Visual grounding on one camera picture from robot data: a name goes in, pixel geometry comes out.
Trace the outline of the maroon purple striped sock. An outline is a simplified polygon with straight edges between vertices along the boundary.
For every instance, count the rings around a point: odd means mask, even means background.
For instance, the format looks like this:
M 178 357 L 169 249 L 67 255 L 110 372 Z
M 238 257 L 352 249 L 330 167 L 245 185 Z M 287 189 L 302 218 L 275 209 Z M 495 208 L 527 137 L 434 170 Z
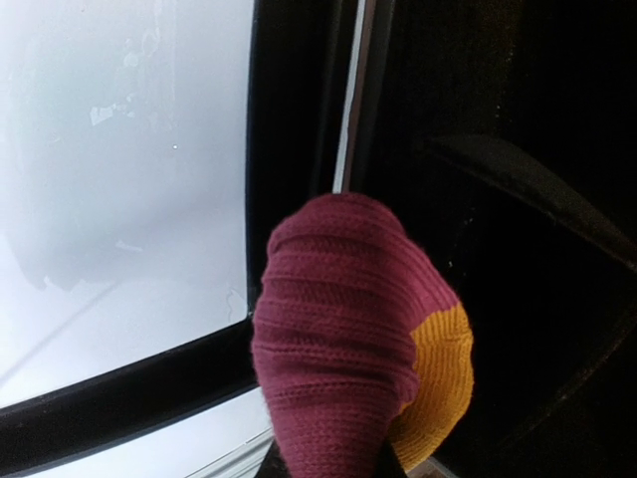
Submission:
M 471 401 L 473 333 L 453 289 L 382 203 L 317 197 L 272 233 L 252 355 L 293 477 L 405 471 Z

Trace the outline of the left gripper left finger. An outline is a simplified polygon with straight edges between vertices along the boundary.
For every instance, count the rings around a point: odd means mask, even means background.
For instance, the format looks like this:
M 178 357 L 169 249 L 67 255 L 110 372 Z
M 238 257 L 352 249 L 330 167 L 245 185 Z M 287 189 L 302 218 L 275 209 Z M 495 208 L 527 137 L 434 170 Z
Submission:
M 256 478 L 291 478 L 290 471 L 276 441 L 271 443 L 256 474 Z

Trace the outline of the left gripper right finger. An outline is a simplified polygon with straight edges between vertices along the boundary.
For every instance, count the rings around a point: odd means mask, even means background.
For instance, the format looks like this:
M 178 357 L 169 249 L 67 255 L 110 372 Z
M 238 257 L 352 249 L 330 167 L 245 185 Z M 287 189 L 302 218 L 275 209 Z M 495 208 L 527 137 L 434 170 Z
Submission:
M 397 454 L 388 440 L 384 440 L 380 449 L 380 478 L 407 478 Z

